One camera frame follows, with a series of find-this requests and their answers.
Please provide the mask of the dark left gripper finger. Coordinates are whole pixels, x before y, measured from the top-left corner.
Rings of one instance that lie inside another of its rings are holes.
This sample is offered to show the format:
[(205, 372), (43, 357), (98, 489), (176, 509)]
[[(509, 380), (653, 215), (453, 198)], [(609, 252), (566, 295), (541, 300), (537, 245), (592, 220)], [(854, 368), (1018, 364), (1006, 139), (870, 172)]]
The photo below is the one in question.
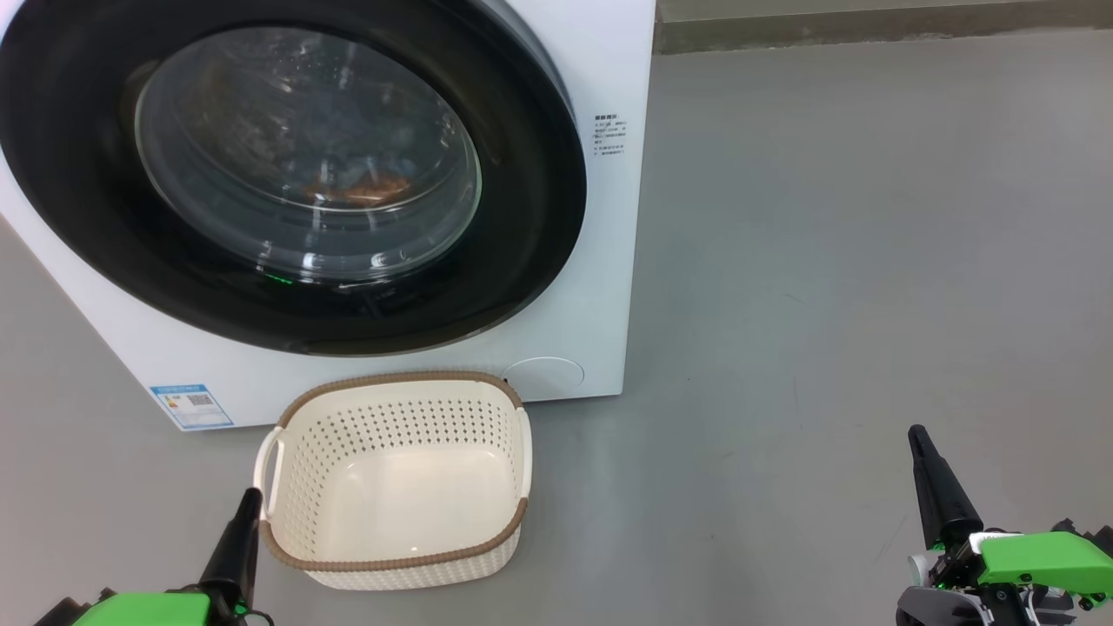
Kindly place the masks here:
[(203, 590), (219, 593), (223, 599), (226, 599), (226, 591), (228, 590), (226, 574), (228, 571), (227, 558), (230, 552), (227, 551), (227, 530), (228, 524), (226, 524), (217, 547), (211, 551), (210, 560), (208, 560), (199, 580), (199, 586)]
[(248, 488), (228, 524), (226, 601), (232, 609), (243, 606), (250, 609), (256, 579), (259, 524), (262, 524), (263, 493)]

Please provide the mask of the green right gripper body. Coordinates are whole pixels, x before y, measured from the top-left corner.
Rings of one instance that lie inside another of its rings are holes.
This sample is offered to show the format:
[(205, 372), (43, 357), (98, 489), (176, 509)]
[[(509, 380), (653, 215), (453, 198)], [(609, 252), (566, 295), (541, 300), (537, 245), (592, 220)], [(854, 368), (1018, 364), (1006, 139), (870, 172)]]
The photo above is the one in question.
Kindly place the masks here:
[(1047, 532), (991, 529), (933, 542), (908, 563), (898, 625), (1073, 625), (1112, 593), (1110, 526), (1077, 532), (1068, 519)]

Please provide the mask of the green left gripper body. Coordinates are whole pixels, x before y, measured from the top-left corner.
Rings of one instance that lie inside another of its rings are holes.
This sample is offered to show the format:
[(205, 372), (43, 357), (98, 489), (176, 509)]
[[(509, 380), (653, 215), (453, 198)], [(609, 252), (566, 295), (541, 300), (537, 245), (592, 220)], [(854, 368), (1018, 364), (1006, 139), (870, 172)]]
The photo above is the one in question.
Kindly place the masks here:
[(56, 603), (37, 625), (270, 625), (267, 613), (252, 609), (238, 595), (228, 599), (216, 587), (187, 585), (162, 593), (116, 593), (104, 588), (98, 601), (71, 597)]

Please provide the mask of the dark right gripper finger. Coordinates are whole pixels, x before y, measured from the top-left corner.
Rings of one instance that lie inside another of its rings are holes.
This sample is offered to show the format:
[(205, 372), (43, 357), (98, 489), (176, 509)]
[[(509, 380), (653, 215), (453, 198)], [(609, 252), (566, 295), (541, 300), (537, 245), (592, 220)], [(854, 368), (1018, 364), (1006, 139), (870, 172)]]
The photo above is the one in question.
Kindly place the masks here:
[(946, 507), (951, 522), (946, 524), (943, 530), (947, 532), (951, 544), (963, 544), (969, 539), (971, 534), (983, 531), (984, 524), (953, 470), (949, 472), (949, 480), (951, 490), (947, 491), (949, 499), (946, 500)]
[(949, 524), (946, 500), (949, 499), (951, 466), (930, 440), (923, 426), (908, 429), (908, 446), (913, 456), (913, 479), (920, 516), (923, 542), (927, 549), (951, 549), (951, 540), (943, 530)]

